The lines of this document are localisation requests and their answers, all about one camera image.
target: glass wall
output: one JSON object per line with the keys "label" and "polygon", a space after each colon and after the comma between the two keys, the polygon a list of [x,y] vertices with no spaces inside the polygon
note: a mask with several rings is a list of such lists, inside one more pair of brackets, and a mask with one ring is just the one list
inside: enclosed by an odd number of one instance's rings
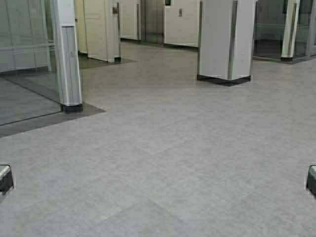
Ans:
{"label": "glass wall", "polygon": [[50,4],[0,0],[0,125],[60,111]]}
{"label": "glass wall", "polygon": [[[257,3],[254,56],[280,59],[288,0],[260,0]],[[301,0],[294,58],[306,56],[313,0]]]}

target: white wall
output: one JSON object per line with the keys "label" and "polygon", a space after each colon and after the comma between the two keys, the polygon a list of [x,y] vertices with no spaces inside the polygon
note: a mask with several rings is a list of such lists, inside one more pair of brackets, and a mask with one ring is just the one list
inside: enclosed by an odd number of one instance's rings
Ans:
{"label": "white wall", "polygon": [[0,72],[45,67],[47,30],[43,0],[0,0]]}
{"label": "white wall", "polygon": [[117,0],[120,5],[120,37],[137,40],[137,4],[139,0]]}
{"label": "white wall", "polygon": [[198,24],[199,0],[172,0],[171,6],[165,6],[164,43],[197,47]]}
{"label": "white wall", "polygon": [[75,14],[77,18],[77,41],[78,51],[87,53],[87,39],[85,34],[85,19],[84,19],[84,2],[83,0],[75,0]]}
{"label": "white wall", "polygon": [[[249,76],[255,0],[238,1],[232,79]],[[232,0],[203,0],[199,74],[228,79]]]}

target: dark floor border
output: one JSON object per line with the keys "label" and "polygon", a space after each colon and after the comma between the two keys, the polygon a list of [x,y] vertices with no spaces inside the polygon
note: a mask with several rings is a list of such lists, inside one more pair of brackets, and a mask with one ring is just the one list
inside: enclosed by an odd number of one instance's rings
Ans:
{"label": "dark floor border", "polygon": [[289,65],[294,65],[297,63],[302,63],[302,62],[306,62],[313,59],[316,59],[316,55],[292,58],[292,60],[282,60],[282,59],[275,59],[275,58],[264,58],[264,57],[253,56],[253,60],[256,60],[256,61],[266,61],[266,62],[271,62],[271,63],[281,63],[281,64],[289,64]]}
{"label": "dark floor border", "polygon": [[105,110],[87,103],[83,103],[83,111],[81,112],[70,114],[66,112],[59,112],[37,118],[27,119],[24,121],[18,121],[8,125],[2,125],[0,126],[0,138],[104,112]]}
{"label": "dark floor border", "polygon": [[163,43],[163,44],[149,43],[149,42],[144,42],[144,41],[137,40],[137,39],[125,39],[125,38],[121,38],[121,41],[128,42],[128,43],[140,44],[140,45],[144,45],[144,46],[152,46],[152,47],[158,47],[158,48],[174,48],[174,49],[178,49],[178,50],[187,50],[187,51],[198,52],[197,47],[187,46],[187,45],[178,45],[178,44],[169,44],[169,43]]}
{"label": "dark floor border", "polygon": [[226,80],[226,79],[198,75],[197,79],[201,80],[201,81],[206,81],[206,82],[210,82],[213,84],[217,84],[217,85],[234,86],[234,85],[239,85],[239,84],[251,81],[251,76],[243,77],[243,78],[239,78],[239,79],[235,79],[235,80]]}

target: elevator door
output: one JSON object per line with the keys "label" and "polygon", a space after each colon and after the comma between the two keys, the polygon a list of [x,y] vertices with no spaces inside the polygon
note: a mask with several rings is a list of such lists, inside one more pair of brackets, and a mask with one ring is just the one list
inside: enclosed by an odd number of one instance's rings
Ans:
{"label": "elevator door", "polygon": [[143,40],[163,44],[163,0],[143,0]]}

